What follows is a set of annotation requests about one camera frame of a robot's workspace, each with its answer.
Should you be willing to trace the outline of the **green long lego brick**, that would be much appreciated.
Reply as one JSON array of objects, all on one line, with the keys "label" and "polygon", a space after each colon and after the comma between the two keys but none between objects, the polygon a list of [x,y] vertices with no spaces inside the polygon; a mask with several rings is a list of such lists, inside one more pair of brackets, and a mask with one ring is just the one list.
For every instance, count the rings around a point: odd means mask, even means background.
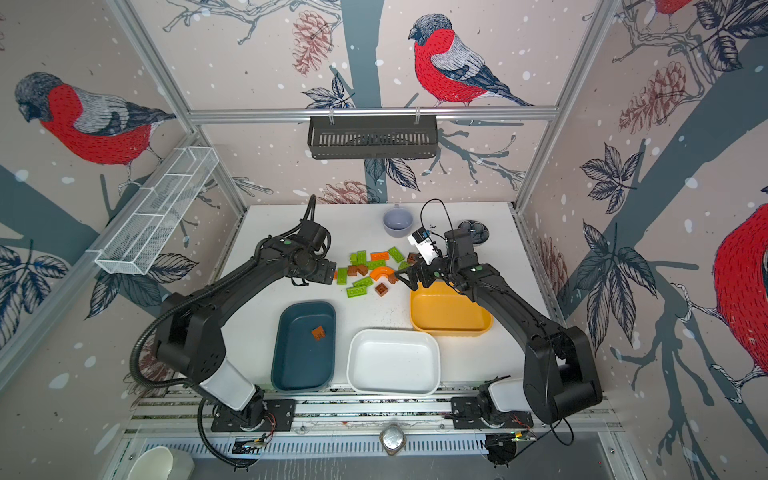
[{"label": "green long lego brick", "polygon": [[346,295],[348,298],[357,298],[365,296],[367,294],[366,286],[350,287],[346,289]]}]

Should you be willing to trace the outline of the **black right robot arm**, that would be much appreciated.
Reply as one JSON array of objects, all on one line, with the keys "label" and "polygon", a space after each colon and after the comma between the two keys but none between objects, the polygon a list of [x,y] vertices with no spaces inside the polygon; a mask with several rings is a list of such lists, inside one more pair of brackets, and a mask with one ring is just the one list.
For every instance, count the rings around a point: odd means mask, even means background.
[{"label": "black right robot arm", "polygon": [[522,395],[540,421],[553,425],[603,401],[584,331],[560,325],[524,300],[495,267],[478,260],[467,231],[446,232],[446,252],[423,227],[407,240],[418,256],[409,267],[396,271],[396,278],[413,291],[440,280],[487,310],[524,352]]}]

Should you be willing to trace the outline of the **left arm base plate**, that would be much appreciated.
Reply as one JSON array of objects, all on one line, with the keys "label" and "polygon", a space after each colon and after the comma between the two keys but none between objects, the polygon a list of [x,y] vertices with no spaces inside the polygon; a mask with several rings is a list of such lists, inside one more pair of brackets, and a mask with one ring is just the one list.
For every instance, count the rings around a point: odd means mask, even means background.
[{"label": "left arm base plate", "polygon": [[257,399],[242,411],[217,405],[211,430],[215,433],[288,432],[297,403],[292,399]]}]

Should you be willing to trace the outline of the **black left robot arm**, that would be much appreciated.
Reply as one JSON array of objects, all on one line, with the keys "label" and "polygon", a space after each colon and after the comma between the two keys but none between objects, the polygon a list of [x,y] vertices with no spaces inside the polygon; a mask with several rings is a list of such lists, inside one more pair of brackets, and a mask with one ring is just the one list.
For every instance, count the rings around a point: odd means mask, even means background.
[{"label": "black left robot arm", "polygon": [[[222,329],[241,307],[281,279],[289,278],[296,287],[333,283],[337,264],[327,258],[332,237],[315,221],[316,203],[311,195],[296,226],[260,240],[253,255],[228,275],[190,295],[168,297],[131,350],[132,379],[150,390],[189,387],[227,408],[247,429],[259,426],[266,415],[263,390],[227,358]],[[142,373],[140,356],[149,338],[154,339],[152,355],[180,378],[159,381]]]}]

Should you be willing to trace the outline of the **brown square lego brick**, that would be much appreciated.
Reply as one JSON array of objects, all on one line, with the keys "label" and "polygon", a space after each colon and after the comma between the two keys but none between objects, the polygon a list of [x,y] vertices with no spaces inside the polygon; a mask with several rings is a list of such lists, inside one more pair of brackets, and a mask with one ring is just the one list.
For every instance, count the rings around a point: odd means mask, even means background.
[{"label": "brown square lego brick", "polygon": [[322,326],[318,326],[312,331],[312,336],[315,340],[323,339],[326,336],[324,328]]}]

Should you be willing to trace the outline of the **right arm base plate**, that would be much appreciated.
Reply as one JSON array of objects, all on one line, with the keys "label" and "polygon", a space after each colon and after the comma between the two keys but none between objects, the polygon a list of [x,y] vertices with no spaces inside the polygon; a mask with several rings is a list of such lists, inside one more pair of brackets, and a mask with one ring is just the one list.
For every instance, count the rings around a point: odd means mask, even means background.
[{"label": "right arm base plate", "polygon": [[534,425],[530,412],[501,412],[484,396],[452,397],[450,403],[450,410],[445,418],[451,420],[457,430],[529,430]]}]

